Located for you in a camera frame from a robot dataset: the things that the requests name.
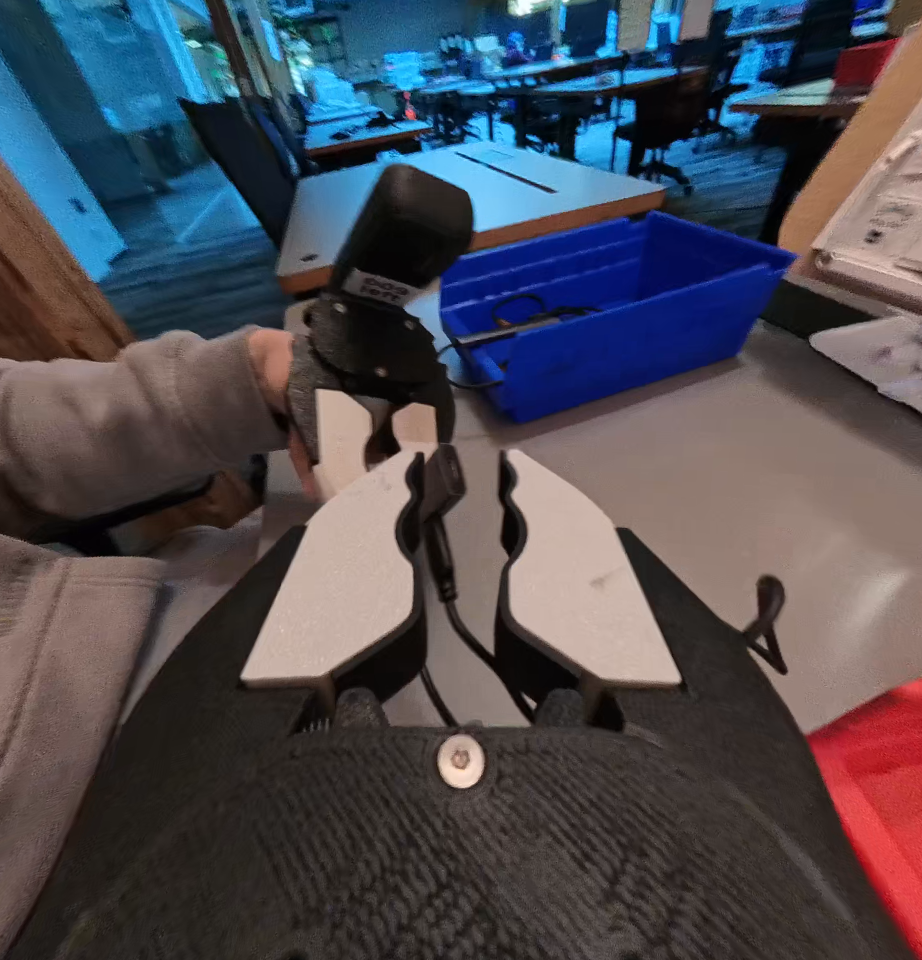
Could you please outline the grey wood-edged table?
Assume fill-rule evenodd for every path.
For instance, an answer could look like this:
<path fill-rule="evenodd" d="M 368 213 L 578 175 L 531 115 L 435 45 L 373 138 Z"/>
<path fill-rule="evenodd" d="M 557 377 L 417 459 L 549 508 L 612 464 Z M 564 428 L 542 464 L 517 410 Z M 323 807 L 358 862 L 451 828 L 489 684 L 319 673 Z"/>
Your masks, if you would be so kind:
<path fill-rule="evenodd" d="M 301 179 L 279 249 L 282 291 L 304 295 L 325 287 L 335 261 L 371 196 L 372 216 L 394 225 L 394 210 L 425 214 L 435 224 L 468 222 L 470 251 L 659 210 L 659 184 L 575 161 L 492 143 L 476 143 L 372 162 Z"/>

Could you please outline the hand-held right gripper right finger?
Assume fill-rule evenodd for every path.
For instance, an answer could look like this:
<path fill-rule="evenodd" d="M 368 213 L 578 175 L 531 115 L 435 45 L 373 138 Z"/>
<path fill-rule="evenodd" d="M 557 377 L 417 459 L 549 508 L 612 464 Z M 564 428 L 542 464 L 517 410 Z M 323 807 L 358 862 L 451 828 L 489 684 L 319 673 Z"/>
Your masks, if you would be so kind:
<path fill-rule="evenodd" d="M 527 453 L 499 458 L 494 653 L 525 692 L 675 690 L 682 674 L 610 517 Z"/>

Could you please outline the person's left hand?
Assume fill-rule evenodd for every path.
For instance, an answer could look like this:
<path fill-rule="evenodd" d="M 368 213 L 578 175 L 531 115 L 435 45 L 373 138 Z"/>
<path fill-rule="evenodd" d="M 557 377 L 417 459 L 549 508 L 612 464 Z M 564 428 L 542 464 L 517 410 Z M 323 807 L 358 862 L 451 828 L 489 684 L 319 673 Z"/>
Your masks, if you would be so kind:
<path fill-rule="evenodd" d="M 254 381 L 264 402 L 285 435 L 288 457 L 308 499 L 321 501 L 307 452 L 289 414 L 287 388 L 293 363 L 294 337 L 283 329 L 258 328 L 247 338 Z"/>

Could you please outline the blue plastic bin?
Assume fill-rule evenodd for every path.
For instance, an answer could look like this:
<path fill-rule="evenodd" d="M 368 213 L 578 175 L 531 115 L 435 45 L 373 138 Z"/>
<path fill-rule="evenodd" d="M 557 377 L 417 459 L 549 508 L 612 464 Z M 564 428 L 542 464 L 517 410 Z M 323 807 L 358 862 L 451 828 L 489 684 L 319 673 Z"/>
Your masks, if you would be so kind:
<path fill-rule="evenodd" d="M 736 357 L 795 261 L 651 211 L 463 256 L 442 276 L 454 337 L 562 321 L 455 354 L 467 386 L 524 424 Z"/>

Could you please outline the white document stand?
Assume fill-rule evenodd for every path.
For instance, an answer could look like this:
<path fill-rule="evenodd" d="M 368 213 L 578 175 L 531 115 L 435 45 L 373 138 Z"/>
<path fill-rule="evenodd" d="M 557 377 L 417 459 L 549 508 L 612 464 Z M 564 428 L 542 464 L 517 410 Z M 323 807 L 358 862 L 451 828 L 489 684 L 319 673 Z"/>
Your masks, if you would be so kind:
<path fill-rule="evenodd" d="M 901 312 L 819 331 L 816 353 L 922 415 L 922 317 Z"/>

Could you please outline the wooden post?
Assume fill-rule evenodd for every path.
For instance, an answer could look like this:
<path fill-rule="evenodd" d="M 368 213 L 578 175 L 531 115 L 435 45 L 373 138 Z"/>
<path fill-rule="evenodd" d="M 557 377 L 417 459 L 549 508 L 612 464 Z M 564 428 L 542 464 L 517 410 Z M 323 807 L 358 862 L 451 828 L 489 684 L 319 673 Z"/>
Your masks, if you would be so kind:
<path fill-rule="evenodd" d="M 136 341 L 0 156 L 0 358 L 107 362 Z"/>

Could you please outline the black office chair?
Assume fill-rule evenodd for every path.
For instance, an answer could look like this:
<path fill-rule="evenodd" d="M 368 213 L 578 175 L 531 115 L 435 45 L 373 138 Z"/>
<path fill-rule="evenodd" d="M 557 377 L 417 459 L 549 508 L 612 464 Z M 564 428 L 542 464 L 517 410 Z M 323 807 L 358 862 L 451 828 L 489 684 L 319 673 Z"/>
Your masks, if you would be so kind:
<path fill-rule="evenodd" d="M 669 179 L 691 196 L 694 185 L 683 170 L 666 161 L 667 152 L 679 142 L 710 133 L 716 123 L 711 111 L 744 89 L 721 78 L 708 67 L 662 71 L 647 81 L 623 81 L 618 97 L 635 105 L 633 121 L 615 126 L 611 136 L 610 169 L 615 169 L 618 144 L 630 144 L 626 173 L 632 178 L 658 184 Z"/>

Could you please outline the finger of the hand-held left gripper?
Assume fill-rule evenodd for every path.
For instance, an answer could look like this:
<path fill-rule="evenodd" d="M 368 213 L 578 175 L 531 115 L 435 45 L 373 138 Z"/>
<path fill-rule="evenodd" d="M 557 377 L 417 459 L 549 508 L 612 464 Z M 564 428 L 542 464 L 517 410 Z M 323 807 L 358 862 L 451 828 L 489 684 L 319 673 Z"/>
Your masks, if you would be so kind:
<path fill-rule="evenodd" d="M 368 474 L 368 447 L 385 422 L 388 402 L 317 389 L 315 404 L 319 459 L 314 480 L 327 502 Z"/>
<path fill-rule="evenodd" d="M 411 403 L 395 409 L 390 427 L 397 451 L 410 454 L 434 454 L 440 446 L 435 408 Z"/>

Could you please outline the person's grey sweatshirt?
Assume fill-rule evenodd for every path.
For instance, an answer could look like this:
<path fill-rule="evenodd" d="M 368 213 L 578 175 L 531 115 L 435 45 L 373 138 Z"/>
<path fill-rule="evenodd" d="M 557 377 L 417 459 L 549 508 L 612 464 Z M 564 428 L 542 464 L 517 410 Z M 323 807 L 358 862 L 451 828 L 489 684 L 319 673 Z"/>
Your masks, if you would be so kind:
<path fill-rule="evenodd" d="M 0 957 L 65 844 L 165 578 L 0 534 Z"/>

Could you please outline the red plastic bin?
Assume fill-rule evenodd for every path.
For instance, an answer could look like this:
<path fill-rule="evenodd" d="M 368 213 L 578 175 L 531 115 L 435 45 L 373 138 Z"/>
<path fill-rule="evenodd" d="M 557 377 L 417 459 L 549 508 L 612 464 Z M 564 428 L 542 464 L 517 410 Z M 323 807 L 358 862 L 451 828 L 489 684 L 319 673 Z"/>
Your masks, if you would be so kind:
<path fill-rule="evenodd" d="M 922 678 L 807 741 L 868 880 L 922 958 Z"/>

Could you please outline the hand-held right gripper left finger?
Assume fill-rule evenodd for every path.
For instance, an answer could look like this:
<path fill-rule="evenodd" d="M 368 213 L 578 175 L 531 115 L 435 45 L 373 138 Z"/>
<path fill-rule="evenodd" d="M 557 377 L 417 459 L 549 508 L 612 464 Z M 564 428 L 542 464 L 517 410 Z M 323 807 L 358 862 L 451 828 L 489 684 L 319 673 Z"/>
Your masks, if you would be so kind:
<path fill-rule="evenodd" d="M 415 565 L 400 536 L 424 480 L 402 451 L 326 501 L 304 528 L 240 674 L 250 689 L 340 690 L 415 612 Z"/>

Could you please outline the person's left forearm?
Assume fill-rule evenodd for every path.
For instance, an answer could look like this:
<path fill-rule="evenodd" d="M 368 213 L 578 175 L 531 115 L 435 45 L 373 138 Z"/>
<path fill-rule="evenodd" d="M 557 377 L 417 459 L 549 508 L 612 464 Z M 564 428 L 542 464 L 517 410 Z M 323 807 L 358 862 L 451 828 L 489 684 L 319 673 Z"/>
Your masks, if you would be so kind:
<path fill-rule="evenodd" d="M 284 449 L 250 365 L 253 330 L 175 331 L 111 362 L 0 358 L 0 534 L 31 541 L 48 522 L 91 519 Z"/>

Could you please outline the printed instruction sheets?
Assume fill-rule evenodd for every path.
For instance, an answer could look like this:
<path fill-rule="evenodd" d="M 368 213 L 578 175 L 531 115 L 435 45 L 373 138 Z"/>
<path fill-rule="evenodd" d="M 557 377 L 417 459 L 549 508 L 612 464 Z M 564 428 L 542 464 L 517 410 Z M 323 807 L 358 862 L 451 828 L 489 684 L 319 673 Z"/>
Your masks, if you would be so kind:
<path fill-rule="evenodd" d="M 922 100 L 813 248 L 821 272 L 922 309 Z"/>

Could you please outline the grey USB hub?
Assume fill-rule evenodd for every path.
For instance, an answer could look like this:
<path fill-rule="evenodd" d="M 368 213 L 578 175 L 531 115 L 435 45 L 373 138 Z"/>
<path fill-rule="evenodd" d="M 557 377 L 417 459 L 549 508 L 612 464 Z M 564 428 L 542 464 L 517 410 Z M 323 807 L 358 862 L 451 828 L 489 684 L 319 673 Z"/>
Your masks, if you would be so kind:
<path fill-rule="evenodd" d="M 515 323 L 513 325 L 501 326 L 487 331 L 453 337 L 451 342 L 456 349 L 474 350 L 513 339 L 521 334 L 557 326 L 561 322 L 562 317 L 558 314 L 542 314 L 539 319 L 534 319 L 532 321 Z"/>

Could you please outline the wooden document board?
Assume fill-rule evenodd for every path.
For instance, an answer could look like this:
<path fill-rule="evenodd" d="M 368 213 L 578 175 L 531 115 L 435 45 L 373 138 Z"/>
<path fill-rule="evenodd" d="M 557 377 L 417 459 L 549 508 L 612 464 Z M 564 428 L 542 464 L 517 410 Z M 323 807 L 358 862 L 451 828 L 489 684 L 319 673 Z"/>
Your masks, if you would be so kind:
<path fill-rule="evenodd" d="M 921 100 L 922 18 L 907 29 L 899 51 L 791 204 L 779 229 L 782 249 L 799 258 L 810 253 Z"/>

